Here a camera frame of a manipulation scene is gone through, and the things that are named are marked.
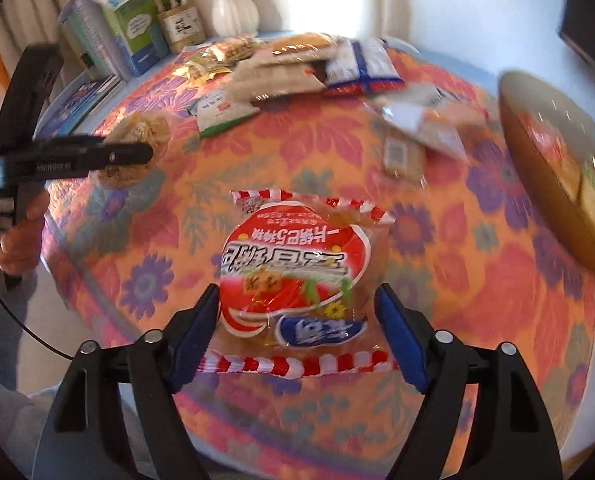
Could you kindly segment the person's left hand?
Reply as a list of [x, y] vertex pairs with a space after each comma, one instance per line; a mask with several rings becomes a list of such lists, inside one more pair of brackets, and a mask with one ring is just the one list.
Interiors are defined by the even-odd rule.
[[36, 277], [42, 245], [44, 215], [50, 205], [50, 195], [43, 190], [28, 205], [25, 217], [0, 240], [0, 269], [12, 278]]

